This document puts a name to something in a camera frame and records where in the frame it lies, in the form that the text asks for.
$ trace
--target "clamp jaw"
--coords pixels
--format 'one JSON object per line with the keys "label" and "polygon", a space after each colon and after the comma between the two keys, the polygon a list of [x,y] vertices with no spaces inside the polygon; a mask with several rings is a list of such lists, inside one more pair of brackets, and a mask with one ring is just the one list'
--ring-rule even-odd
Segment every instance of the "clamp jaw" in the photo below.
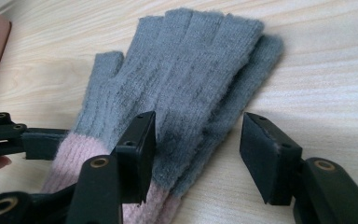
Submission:
{"label": "clamp jaw", "polygon": [[335,162],[302,147],[268,119],[243,115],[240,153],[265,203],[290,205],[296,223],[358,223],[358,186]]}
{"label": "clamp jaw", "polygon": [[[145,202],[156,151],[156,113],[134,118],[110,155],[83,163],[76,184],[53,194],[0,194],[0,223],[122,223],[123,203]],[[53,160],[66,130],[27,129],[0,113],[0,156]]]}

